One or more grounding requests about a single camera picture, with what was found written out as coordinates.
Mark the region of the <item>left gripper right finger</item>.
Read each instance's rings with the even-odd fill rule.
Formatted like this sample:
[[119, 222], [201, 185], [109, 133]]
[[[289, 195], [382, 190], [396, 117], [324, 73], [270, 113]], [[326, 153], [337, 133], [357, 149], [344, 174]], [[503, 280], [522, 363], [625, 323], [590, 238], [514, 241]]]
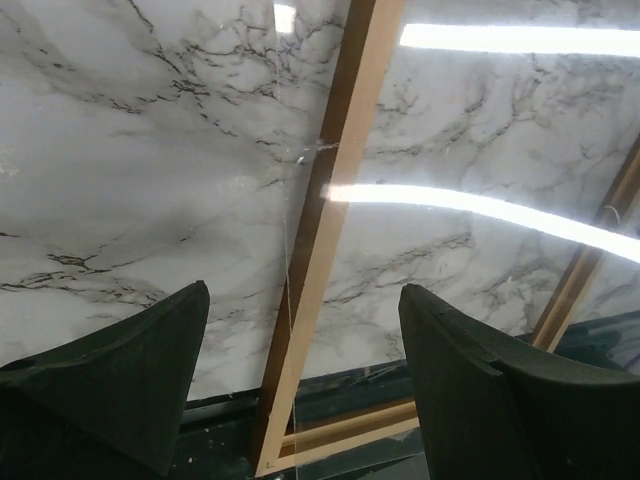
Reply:
[[639, 379], [538, 349], [422, 286], [399, 318], [434, 479], [635, 479]]

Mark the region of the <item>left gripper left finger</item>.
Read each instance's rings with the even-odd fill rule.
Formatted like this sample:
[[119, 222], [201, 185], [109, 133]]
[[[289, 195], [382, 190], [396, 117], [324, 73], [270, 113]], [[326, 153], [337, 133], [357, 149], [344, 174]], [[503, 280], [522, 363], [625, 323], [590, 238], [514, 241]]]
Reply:
[[209, 313], [194, 282], [1, 369], [4, 479], [164, 479]]

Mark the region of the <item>clear acrylic glass sheet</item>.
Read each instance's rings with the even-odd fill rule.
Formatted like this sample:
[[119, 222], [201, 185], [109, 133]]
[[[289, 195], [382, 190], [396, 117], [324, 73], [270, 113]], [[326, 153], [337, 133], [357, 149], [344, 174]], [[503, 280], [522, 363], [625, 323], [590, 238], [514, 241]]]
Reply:
[[[582, 30], [639, 28], [635, 1], [410, 1], [404, 29], [457, 26], [461, 50], [398, 46], [358, 173], [591, 222], [639, 133], [639, 60], [581, 53]], [[466, 314], [534, 329], [574, 242], [470, 211], [349, 207], [303, 377], [400, 360], [417, 283]]]

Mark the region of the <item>brown wooden picture frame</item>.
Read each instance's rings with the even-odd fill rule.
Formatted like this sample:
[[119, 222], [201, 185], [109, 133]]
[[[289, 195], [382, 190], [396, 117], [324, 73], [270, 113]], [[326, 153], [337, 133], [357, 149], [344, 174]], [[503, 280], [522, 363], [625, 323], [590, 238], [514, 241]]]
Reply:
[[[433, 50], [465, 46], [457, 26], [433, 25], [422, 38], [406, 32], [408, 2], [349, 5], [261, 385], [251, 445], [251, 460], [261, 476], [404, 434], [418, 424], [409, 394], [321, 422], [302, 424], [295, 418], [305, 360], [352, 205], [470, 211], [574, 242], [576, 251], [540, 319], [533, 330], [523, 333], [537, 347], [555, 348], [575, 323], [639, 307], [639, 133], [588, 223], [459, 191], [358, 181], [394, 50], [402, 45]], [[573, 36], [572, 46], [581, 53], [639, 60], [639, 28], [582, 30]]]

